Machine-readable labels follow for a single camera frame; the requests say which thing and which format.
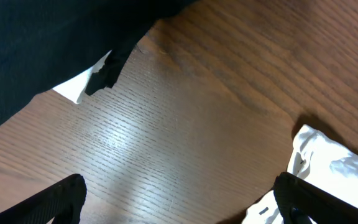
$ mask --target white towel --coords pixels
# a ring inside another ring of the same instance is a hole
[[[287,172],[358,208],[358,155],[304,125],[293,140]],[[273,191],[247,210],[242,224],[282,224]]]
[[[56,86],[53,88],[56,92],[64,96],[65,98],[71,100],[76,104],[82,102],[83,95],[85,94],[85,88],[90,81],[91,75],[96,73],[103,67],[104,61],[107,56],[110,54],[109,51],[103,58],[101,58],[95,65],[80,73],[76,77]]]

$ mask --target brown wooden surface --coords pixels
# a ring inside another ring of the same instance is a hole
[[[358,151],[356,0],[203,0],[138,46],[112,90],[0,127],[0,212],[80,173],[82,223],[216,223],[271,188],[300,116]]]

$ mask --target black object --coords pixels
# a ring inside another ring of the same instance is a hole
[[[112,87],[158,19],[196,0],[0,0],[0,125],[39,93],[93,66],[87,94]]]
[[[287,172],[276,178],[273,193],[284,224],[310,224],[309,217],[319,224],[358,224],[358,208]]]
[[[73,174],[0,213],[0,224],[78,224],[85,203],[86,185]]]

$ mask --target dark fabric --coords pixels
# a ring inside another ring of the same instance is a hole
[[[128,52],[153,23],[193,1],[0,0],[0,125],[34,95],[88,69],[110,50],[119,64],[110,64],[103,80],[112,86]]]

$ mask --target black cloth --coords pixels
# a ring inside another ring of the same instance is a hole
[[[154,22],[194,1],[0,0],[0,125],[110,50],[110,63],[86,92],[111,87]]]

